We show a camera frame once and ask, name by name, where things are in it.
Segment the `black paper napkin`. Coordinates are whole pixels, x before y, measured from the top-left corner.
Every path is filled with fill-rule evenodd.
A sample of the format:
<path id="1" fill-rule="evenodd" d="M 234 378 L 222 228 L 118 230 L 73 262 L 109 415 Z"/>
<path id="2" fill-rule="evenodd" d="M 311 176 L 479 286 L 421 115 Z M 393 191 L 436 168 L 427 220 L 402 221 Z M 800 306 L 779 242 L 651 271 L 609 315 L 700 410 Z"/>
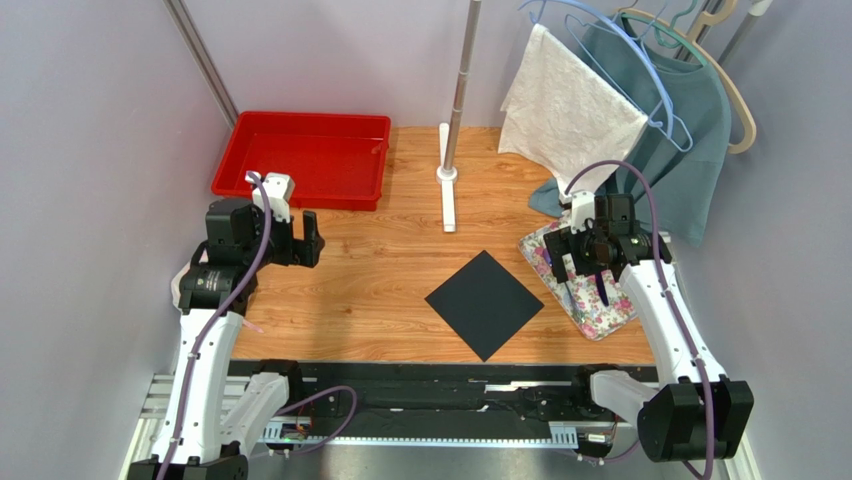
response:
<path id="1" fill-rule="evenodd" d="M 481 361 L 489 360 L 544 307 L 485 250 L 425 301 Z"/>

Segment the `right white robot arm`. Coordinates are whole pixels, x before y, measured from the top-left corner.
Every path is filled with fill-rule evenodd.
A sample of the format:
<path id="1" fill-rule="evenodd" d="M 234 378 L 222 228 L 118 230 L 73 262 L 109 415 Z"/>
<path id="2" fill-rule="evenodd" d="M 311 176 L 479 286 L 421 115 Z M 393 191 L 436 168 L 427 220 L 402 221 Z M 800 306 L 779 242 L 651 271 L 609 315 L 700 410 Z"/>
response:
<path id="1" fill-rule="evenodd" d="M 732 380 L 703 341 L 676 281 L 672 256 L 657 227 L 642 228 L 629 194 L 571 195 L 567 224 L 544 236 L 559 283 L 568 272 L 610 272 L 626 293 L 653 351 L 652 388 L 614 365 L 584 368 L 587 404 L 633 425 L 654 462 L 735 456 L 754 406 L 744 380 Z"/>

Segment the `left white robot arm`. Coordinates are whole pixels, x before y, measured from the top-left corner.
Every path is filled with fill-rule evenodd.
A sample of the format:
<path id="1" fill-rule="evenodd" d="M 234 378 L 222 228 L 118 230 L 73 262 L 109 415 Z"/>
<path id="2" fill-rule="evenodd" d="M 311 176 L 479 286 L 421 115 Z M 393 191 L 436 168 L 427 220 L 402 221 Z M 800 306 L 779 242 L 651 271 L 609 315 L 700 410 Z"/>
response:
<path id="1" fill-rule="evenodd" d="M 266 265 L 313 268 L 325 246 L 314 212 L 293 218 L 243 198 L 213 202 L 207 237 L 179 280 L 180 359 L 164 425 L 149 458 L 132 463 L 130 479 L 245 479 L 254 444 L 292 393 L 302 393 L 297 362 L 266 360 L 237 404 L 223 401 L 232 352 L 257 273 Z"/>

